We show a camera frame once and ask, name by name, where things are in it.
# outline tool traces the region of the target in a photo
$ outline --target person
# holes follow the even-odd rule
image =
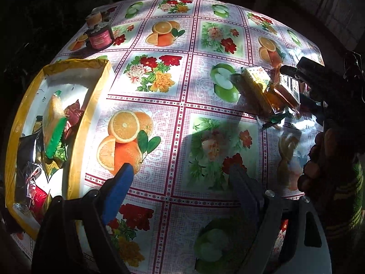
[[[320,168],[318,163],[322,147],[325,162]],[[344,135],[334,129],[328,129],[324,136],[320,132],[308,155],[310,161],[303,168],[304,175],[298,180],[298,189],[309,196],[315,205],[323,196],[328,180],[336,182],[333,197],[323,211],[317,212],[330,250],[333,273],[350,273],[348,267],[354,267],[354,263],[361,262],[356,259],[354,261],[355,256],[364,254],[357,252],[359,249],[355,247],[364,247],[365,244],[365,240],[359,241],[359,238],[365,239],[365,234],[360,236],[364,219],[364,178],[360,162]]]

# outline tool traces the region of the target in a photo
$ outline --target jar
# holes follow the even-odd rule
[[[108,23],[98,23],[86,31],[90,45],[96,51],[103,50],[114,42],[114,35]]]

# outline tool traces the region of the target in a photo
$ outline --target dark background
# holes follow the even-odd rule
[[[37,72],[50,63],[80,29],[92,9],[116,1],[120,0],[1,0],[0,84],[4,88],[1,104],[5,117]],[[300,0],[222,1],[262,12],[292,27],[319,46],[327,66],[341,72],[336,64],[345,50],[344,45],[322,21],[303,9]],[[365,12],[362,0],[351,0],[351,3],[359,12]],[[365,40],[361,39],[355,49],[362,52],[364,46]],[[0,125],[1,132],[5,124]]]

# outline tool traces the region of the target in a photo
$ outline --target floral tablecloth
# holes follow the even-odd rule
[[[229,164],[242,164],[265,189],[298,198],[297,179],[322,130],[305,113],[263,129],[227,75],[242,67],[295,66],[302,56],[323,64],[320,51],[272,18],[214,0],[125,0],[98,10],[112,25],[114,44],[97,53],[88,49],[84,25],[53,61],[107,57],[116,74],[92,120],[79,188],[69,195],[81,197],[113,176],[100,150],[115,145],[114,167],[129,162],[135,170],[107,226],[127,267],[133,273],[207,273],[209,262],[200,254],[204,232],[226,230],[232,241],[237,236],[227,228],[237,231],[242,217]],[[118,127],[117,120],[129,122]],[[34,241],[14,239],[32,256]],[[238,240],[248,244],[249,236]],[[94,267],[82,226],[80,241]],[[227,262],[225,252],[218,263]]]

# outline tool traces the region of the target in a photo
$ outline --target jar label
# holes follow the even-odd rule
[[[89,37],[90,43],[95,49],[102,49],[112,43],[112,38],[110,38],[109,30],[104,31],[96,36]]]

